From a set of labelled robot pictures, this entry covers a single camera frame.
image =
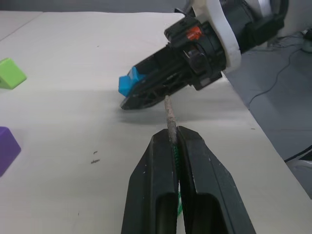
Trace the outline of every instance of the green block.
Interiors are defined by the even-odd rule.
[[[10,58],[0,61],[0,88],[14,89],[26,80],[26,75]]]

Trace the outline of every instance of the gray floor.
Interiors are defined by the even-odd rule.
[[[249,51],[243,55],[241,67],[227,75],[283,159],[312,145],[312,54],[298,51],[300,45],[290,46],[301,42],[301,38],[286,38],[281,42],[286,48]],[[276,85],[250,104],[255,95],[274,84],[294,51],[290,66],[280,73]],[[312,170],[296,167],[291,171],[312,198]]]

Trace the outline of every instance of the debris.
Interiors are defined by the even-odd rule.
[[[93,163],[97,163],[99,161],[99,159],[97,159],[97,160],[93,160],[92,162],[91,162],[91,164],[93,164]]]

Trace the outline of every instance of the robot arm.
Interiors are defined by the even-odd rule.
[[[240,66],[241,54],[277,35],[288,0],[273,14],[270,0],[194,0],[195,17],[165,30],[169,43],[119,78],[121,107],[142,109],[186,85],[200,90]]]

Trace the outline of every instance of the table surface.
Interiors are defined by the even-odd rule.
[[[129,177],[166,125],[162,103],[122,111],[118,77],[164,46],[164,29],[180,18],[43,13],[0,41],[1,57],[28,76],[0,90],[0,125],[22,148],[0,178],[1,232],[120,233]],[[308,195],[226,78],[172,99],[179,124],[232,174],[258,234],[311,233]]]
[[[0,11],[0,41],[42,12]]]

